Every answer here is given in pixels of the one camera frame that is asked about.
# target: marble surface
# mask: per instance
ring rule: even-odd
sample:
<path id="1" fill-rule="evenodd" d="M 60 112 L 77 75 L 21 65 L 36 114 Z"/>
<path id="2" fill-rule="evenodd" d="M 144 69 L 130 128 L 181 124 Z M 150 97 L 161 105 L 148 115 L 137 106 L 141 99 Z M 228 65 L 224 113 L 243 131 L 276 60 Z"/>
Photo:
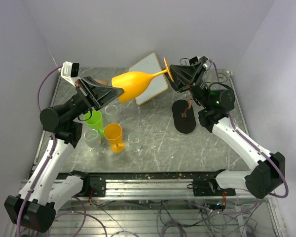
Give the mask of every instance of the marble surface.
<path id="1" fill-rule="evenodd" d="M 127 68 L 81 68 L 80 76 L 110 81 L 112 77 L 126 72 Z M 216 81 L 214 71 L 205 75 L 206 81 Z M 54 104 L 61 104 L 75 94 L 74 88 L 61 79 L 56 91 Z M 112 101 L 119 109 L 120 124 L 123 128 L 125 150 L 115 154 L 103 139 L 106 151 L 100 158 L 94 157 L 82 137 L 74 152 L 65 161 L 61 173 L 72 170 L 84 172 L 166 172 L 166 171 L 215 171 L 248 170 L 245 162 L 222 139 L 209 133 L 198 121 L 197 112 L 202 108 L 193 102 L 196 129 L 190 134 L 179 133 L 173 123 L 172 104 L 178 99 L 186 99 L 184 93 L 176 93 L 169 85 L 168 90 L 150 101 L 138 106 L 135 100 L 120 103 Z M 231 112 L 238 126 L 244 130 L 239 106 Z M 129 148 L 127 136 L 132 131 L 142 133 L 144 145 L 139 152 Z M 49 140 L 46 133 L 38 158 L 41 159 Z"/>

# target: transparent cup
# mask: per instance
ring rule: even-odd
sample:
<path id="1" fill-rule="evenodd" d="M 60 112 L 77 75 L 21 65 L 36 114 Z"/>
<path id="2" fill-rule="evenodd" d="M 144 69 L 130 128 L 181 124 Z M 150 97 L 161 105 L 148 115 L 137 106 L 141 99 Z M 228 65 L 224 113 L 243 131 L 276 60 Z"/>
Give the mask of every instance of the transparent cup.
<path id="1" fill-rule="evenodd" d="M 134 152 L 139 152 L 144 144 L 143 136 L 139 132 L 131 132 L 128 135 L 129 147 Z"/>
<path id="2" fill-rule="evenodd" d="M 116 105 L 108 105 L 104 111 L 105 118 L 109 123 L 119 123 L 119 112 Z"/>
<path id="3" fill-rule="evenodd" d="M 101 136 L 98 131 L 91 129 L 84 133 L 84 140 L 88 147 L 91 148 L 91 153 L 95 157 L 100 157 L 105 149 L 101 145 Z"/>

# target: white cutting board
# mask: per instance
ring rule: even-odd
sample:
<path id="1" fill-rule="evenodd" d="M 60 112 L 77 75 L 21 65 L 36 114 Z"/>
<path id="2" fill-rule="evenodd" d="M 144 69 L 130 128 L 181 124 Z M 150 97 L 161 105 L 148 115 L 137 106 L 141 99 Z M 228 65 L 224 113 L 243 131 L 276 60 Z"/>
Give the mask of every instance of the white cutting board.
<path id="1" fill-rule="evenodd" d="M 136 63 L 134 66 L 130 67 L 128 71 L 154 74 L 162 71 L 162 69 L 157 55 L 152 53 L 146 58 L 142 59 L 139 63 Z M 163 74 L 159 75 L 151 81 L 143 94 L 135 98 L 136 104 L 141 105 L 156 95 L 162 93 L 166 89 L 168 89 L 166 77 Z"/>

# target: wall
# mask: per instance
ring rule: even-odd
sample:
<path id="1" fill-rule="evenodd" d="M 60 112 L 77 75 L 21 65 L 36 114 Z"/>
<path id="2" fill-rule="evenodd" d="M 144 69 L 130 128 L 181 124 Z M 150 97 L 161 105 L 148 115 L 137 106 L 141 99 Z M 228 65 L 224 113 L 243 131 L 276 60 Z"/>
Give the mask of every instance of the wall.
<path id="1" fill-rule="evenodd" d="M 24 0 L 57 63 L 130 67 L 206 55 L 233 70 L 274 0 Z"/>
<path id="2" fill-rule="evenodd" d="M 0 236 L 7 226 L 3 206 L 29 174 L 41 135 L 36 93 L 55 68 L 49 51 L 21 0 L 0 0 Z M 54 88 L 50 78 L 41 92 L 47 106 Z"/>
<path id="3" fill-rule="evenodd" d="M 276 0 L 234 71 L 250 135 L 286 157 L 288 198 L 279 200 L 296 237 L 296 0 Z"/>

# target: orange goblet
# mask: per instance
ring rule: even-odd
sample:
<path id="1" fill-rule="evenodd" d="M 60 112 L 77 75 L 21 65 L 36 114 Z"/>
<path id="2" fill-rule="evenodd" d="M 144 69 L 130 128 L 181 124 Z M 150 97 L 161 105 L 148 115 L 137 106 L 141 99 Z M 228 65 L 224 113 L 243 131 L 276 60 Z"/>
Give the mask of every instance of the orange goblet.
<path id="1" fill-rule="evenodd" d="M 120 153 L 124 150 L 125 144 L 123 139 L 123 129 L 117 123 L 111 123 L 104 128 L 104 136 L 111 144 L 111 150 Z"/>

